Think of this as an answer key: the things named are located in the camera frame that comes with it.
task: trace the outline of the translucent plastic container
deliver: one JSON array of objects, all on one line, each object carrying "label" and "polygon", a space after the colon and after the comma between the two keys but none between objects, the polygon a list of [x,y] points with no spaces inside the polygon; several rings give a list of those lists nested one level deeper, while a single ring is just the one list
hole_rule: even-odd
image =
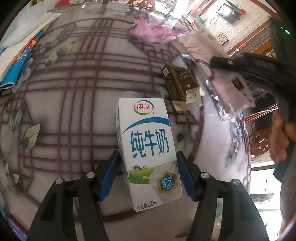
[{"label": "translucent plastic container", "polygon": [[27,4],[7,29],[0,41],[0,49],[7,48],[22,41],[39,25],[51,18],[51,16],[51,12],[46,12],[45,1],[39,2],[32,7],[30,3]]}]

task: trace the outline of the red object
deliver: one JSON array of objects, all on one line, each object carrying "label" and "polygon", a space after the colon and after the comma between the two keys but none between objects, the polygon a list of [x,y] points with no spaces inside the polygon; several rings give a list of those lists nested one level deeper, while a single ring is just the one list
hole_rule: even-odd
[{"label": "red object", "polygon": [[243,9],[240,9],[239,12],[240,12],[242,15],[245,15],[245,14],[246,14],[246,11],[243,10]]},{"label": "red object", "polygon": [[56,8],[56,7],[63,7],[63,6],[69,5],[69,4],[70,4],[70,1],[69,0],[61,0],[61,1],[58,1],[56,3],[56,5],[54,6],[54,8]]}]

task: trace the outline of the silver screw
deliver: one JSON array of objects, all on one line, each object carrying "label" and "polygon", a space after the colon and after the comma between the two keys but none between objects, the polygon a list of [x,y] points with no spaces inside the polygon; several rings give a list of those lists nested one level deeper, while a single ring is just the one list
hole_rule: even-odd
[{"label": "silver screw", "polygon": [[88,174],[86,174],[87,178],[93,178],[94,177],[94,173],[93,172],[89,172]]},{"label": "silver screw", "polygon": [[202,178],[204,178],[204,179],[207,179],[207,178],[210,177],[210,175],[209,175],[208,173],[206,173],[206,172],[203,172],[203,173],[201,174],[201,176],[202,176]]},{"label": "silver screw", "polygon": [[232,182],[233,182],[234,185],[239,185],[240,184],[240,181],[238,179],[233,179]]},{"label": "silver screw", "polygon": [[56,184],[61,184],[62,182],[63,182],[63,179],[61,178],[56,179]]}]

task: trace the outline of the dark brown package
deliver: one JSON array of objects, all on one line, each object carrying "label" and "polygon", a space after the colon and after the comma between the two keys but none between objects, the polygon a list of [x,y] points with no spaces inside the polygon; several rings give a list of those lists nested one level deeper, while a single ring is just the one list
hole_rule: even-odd
[{"label": "dark brown package", "polygon": [[195,96],[199,91],[195,77],[187,69],[169,64],[166,64],[161,72],[175,110],[179,113],[188,111],[188,104],[195,101]]}]

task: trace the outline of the qr code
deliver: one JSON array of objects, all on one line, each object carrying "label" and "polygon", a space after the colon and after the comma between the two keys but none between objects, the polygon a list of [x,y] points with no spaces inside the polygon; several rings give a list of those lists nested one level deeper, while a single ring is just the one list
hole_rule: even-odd
[{"label": "qr code", "polygon": [[167,68],[165,68],[165,69],[163,70],[163,74],[165,75],[165,77],[168,75],[168,69],[167,69]]}]

